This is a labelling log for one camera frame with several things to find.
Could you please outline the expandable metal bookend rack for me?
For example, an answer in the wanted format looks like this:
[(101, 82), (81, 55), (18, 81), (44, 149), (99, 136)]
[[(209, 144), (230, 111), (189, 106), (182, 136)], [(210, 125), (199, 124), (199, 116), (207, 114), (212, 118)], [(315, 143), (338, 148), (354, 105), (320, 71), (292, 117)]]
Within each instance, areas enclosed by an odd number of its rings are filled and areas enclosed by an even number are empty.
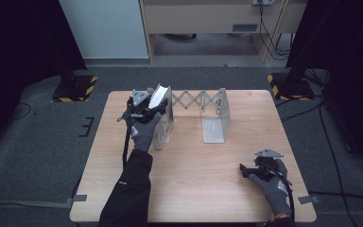
[(227, 90), (182, 90), (172, 92), (173, 110), (193, 112), (199, 118), (202, 141), (223, 144), (231, 121)]

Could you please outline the person's right hand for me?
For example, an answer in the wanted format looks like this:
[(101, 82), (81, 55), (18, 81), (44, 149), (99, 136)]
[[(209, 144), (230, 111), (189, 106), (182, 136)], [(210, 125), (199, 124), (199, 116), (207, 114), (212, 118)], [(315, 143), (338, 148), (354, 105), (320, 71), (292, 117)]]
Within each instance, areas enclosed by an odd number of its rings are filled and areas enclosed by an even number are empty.
[(261, 180), (255, 174), (251, 174), (249, 179), (264, 192), (275, 219), (290, 218), (292, 216), (293, 212), (286, 201), (288, 191), (279, 176), (273, 176), (268, 182)]

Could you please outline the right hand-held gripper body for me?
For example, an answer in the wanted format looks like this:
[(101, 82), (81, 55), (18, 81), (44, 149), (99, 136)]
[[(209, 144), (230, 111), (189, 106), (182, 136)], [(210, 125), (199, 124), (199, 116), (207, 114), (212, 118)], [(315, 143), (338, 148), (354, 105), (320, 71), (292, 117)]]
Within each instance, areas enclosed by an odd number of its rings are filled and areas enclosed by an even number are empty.
[(266, 182), (273, 176), (283, 177), (283, 173), (279, 170), (276, 162), (277, 158), (283, 156), (282, 153), (277, 152), (271, 148), (265, 148), (255, 152), (256, 158), (254, 160), (256, 168), (256, 175)]

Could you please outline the grey tape piece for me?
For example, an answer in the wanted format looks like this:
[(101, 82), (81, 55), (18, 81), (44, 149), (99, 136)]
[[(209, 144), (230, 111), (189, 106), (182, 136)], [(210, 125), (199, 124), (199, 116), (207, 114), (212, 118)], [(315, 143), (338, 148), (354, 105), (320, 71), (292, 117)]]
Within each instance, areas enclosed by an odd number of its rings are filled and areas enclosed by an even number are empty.
[(72, 206), (75, 201), (86, 201), (86, 200), (87, 200), (86, 195), (74, 195), (72, 198), (68, 198), (65, 201), (65, 204)]
[(319, 203), (320, 202), (320, 198), (318, 196), (310, 196), (310, 195), (298, 197), (298, 200), (299, 200), (300, 204)]

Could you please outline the striped black stand base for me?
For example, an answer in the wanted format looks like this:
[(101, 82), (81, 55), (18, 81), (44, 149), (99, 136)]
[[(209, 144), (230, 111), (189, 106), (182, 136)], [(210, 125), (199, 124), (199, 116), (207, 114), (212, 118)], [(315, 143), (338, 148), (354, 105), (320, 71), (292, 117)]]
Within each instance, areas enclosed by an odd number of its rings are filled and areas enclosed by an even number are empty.
[(52, 95), (52, 101), (86, 101), (94, 90), (96, 82), (97, 76), (92, 75), (74, 76), (69, 83), (62, 80)]
[(310, 100), (315, 97), (308, 82), (302, 77), (294, 78), (288, 73), (267, 75), (271, 91), (277, 100)]

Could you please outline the white power strip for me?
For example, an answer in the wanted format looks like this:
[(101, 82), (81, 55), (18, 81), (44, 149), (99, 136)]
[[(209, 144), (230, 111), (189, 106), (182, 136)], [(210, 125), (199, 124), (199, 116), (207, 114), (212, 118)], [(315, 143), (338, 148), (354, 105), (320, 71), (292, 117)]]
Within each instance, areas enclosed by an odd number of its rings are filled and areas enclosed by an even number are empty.
[(252, 0), (253, 6), (262, 6), (262, 7), (269, 7), (275, 4), (276, 0)]

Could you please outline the black curtain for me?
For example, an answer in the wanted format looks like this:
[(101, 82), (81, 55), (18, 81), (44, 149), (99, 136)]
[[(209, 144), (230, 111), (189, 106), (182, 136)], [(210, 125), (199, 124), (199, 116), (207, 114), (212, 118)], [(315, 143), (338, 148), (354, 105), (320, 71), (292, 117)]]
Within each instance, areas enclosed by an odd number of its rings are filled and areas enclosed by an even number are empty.
[(286, 65), (330, 73), (331, 109), (363, 155), (363, 0), (308, 0)]
[(0, 0), (0, 132), (30, 84), (85, 67), (60, 0)]

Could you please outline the white panel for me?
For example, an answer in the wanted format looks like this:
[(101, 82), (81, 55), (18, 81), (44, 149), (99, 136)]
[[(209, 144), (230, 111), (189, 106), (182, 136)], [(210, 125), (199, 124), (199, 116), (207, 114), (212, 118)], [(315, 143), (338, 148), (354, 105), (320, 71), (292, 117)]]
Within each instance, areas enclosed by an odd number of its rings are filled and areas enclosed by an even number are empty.
[(147, 59), (139, 0), (60, 0), (84, 59)]

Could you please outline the person's left hand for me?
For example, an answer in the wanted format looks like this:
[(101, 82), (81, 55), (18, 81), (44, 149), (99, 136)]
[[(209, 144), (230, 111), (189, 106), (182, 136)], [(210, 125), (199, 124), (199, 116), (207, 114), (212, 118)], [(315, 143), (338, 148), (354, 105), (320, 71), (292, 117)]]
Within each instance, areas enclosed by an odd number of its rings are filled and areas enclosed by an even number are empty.
[(160, 113), (156, 113), (153, 115), (153, 118), (148, 123), (141, 123), (139, 121), (136, 121), (132, 124), (131, 138), (134, 142), (134, 147), (136, 149), (145, 152), (149, 151), (155, 128), (161, 118), (162, 115)]

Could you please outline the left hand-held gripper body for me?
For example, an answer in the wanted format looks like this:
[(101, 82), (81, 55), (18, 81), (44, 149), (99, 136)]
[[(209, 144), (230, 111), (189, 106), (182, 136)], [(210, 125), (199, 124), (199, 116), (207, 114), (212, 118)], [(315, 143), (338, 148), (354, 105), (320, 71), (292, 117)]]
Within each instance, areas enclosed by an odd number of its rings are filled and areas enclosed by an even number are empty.
[(155, 91), (146, 89), (145, 91), (132, 91), (132, 96), (127, 101), (127, 109), (123, 113), (123, 119), (131, 121), (137, 120), (141, 123), (148, 123), (152, 118), (150, 111), (160, 103), (167, 102), (167, 98), (162, 96), (159, 101), (151, 104)]

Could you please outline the beige wooden desk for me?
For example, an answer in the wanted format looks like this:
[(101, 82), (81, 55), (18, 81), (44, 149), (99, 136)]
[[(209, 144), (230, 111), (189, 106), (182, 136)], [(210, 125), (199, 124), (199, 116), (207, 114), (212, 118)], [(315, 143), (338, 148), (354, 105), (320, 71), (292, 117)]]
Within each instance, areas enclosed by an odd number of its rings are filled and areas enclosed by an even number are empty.
[(139, 0), (149, 58), (163, 34), (249, 33), (260, 62), (276, 51), (281, 34), (295, 33), (308, 0), (276, 0), (253, 6), (252, 0)]

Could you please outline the black tape floor mark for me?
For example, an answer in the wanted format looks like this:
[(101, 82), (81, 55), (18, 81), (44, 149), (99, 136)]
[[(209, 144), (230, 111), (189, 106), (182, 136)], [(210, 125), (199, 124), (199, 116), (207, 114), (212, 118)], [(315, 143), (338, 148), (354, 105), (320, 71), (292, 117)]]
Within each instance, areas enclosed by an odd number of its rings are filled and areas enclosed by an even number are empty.
[(93, 116), (86, 116), (85, 122), (81, 126), (83, 128), (83, 133), (81, 133), (79, 135), (79, 137), (88, 137), (91, 132), (94, 122), (95, 122), (95, 118)]

